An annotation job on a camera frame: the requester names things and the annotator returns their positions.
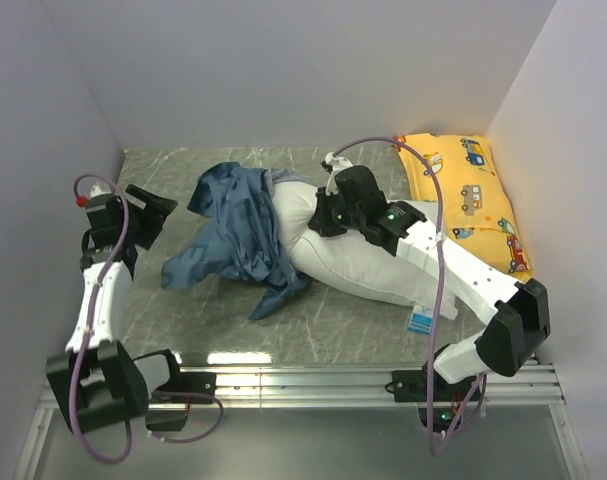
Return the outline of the white pillow insert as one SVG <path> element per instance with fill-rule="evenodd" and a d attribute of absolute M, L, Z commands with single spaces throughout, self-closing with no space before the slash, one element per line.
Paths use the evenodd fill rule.
<path fill-rule="evenodd" d="M 336 237 L 311 230 L 316 191 L 300 181 L 274 186 L 279 240 L 296 270 L 360 298 L 403 307 L 434 306 L 437 280 L 419 267 L 368 243 L 355 230 Z"/>

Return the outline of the blue cartoon print pillowcase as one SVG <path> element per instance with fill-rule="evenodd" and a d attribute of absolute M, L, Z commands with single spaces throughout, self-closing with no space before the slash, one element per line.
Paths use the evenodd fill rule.
<path fill-rule="evenodd" d="M 273 203 L 276 186 L 292 182 L 311 184 L 290 170 L 246 168 L 238 162 L 206 170 L 187 209 L 208 223 L 188 247 L 164 263 L 161 286 L 188 289 L 211 274 L 262 284 L 267 290 L 249 315 L 260 320 L 309 285 L 309 277 L 287 258 Z"/>

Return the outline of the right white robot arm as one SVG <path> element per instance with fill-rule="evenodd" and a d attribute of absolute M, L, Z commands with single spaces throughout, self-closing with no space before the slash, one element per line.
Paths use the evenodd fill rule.
<path fill-rule="evenodd" d="M 514 376 L 551 333 L 545 286 L 494 269 L 449 239 L 418 208 L 388 201 L 369 168 L 323 167 L 329 179 L 316 193 L 312 230 L 323 237 L 359 232 L 369 244 L 436 279 L 439 290 L 451 291 L 484 325 L 429 355 L 424 396 L 449 401 L 482 374 Z"/>

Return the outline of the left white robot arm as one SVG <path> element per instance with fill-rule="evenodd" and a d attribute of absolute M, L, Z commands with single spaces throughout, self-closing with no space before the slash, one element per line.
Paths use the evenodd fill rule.
<path fill-rule="evenodd" d="M 215 375 L 181 371 L 168 349 L 133 358 L 121 342 L 138 251 L 153 245 L 177 203 L 133 184 L 119 194 L 101 183 L 76 201 L 89 222 L 81 240 L 84 294 L 64 352 L 46 362 L 61 413 L 74 433 L 140 417 L 154 433 L 178 431 L 181 421 L 150 416 L 150 402 L 211 404 Z"/>

